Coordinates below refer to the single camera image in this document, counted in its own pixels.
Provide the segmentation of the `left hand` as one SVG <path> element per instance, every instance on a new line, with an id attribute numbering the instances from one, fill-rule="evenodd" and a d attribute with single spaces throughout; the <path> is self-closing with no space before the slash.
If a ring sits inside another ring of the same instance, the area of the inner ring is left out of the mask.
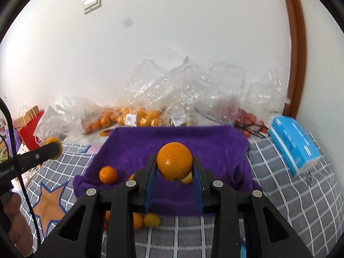
<path id="1" fill-rule="evenodd" d="M 20 204 L 20 196 L 17 193 L 10 193 L 3 211 L 11 221 L 9 238 L 23 257 L 29 257 L 33 253 L 33 235 L 25 217 L 20 212 Z"/>

